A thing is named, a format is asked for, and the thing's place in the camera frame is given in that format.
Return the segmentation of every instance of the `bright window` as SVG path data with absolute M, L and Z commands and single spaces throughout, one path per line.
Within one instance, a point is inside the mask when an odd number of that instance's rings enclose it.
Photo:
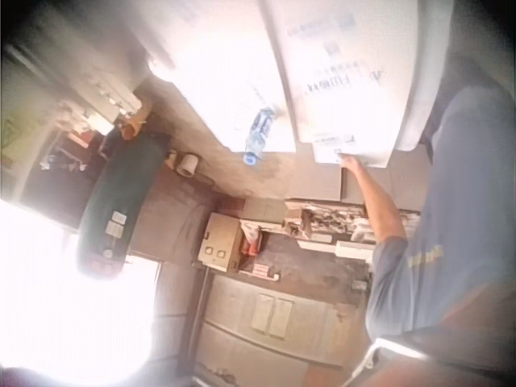
M 0 201 L 0 362 L 74 384 L 131 375 L 148 358 L 159 265 L 129 256 L 113 281 L 76 269 L 77 235 Z

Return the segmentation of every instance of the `t-shirt sleeve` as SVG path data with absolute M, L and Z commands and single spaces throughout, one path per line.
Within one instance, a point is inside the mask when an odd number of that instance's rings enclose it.
M 402 314 L 406 312 L 409 290 L 398 277 L 398 266 L 408 246 L 406 239 L 387 238 L 372 254 L 374 278 L 365 324 L 371 340 L 403 332 Z

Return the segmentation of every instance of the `electrical box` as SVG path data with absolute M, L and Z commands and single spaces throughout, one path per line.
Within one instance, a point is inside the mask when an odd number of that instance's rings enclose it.
M 206 226 L 198 259 L 223 272 L 237 272 L 243 232 L 240 220 L 213 213 Z

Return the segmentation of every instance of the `hand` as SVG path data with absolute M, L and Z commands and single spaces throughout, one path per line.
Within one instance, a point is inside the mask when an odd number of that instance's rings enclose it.
M 364 168 L 360 160 L 355 156 L 349 155 L 339 155 L 340 157 L 340 166 L 342 168 L 349 169 L 354 174 L 357 174 L 360 170 Z

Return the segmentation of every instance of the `sticker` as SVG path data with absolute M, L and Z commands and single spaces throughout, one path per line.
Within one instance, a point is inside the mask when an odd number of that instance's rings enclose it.
M 120 214 L 118 211 L 115 211 L 111 219 L 113 219 L 116 223 L 124 225 L 126 224 L 127 216 L 124 214 Z
M 115 223 L 111 220 L 107 223 L 106 234 L 120 239 L 120 238 L 122 238 L 122 233 L 123 233 L 123 226 L 121 226 L 118 223 Z

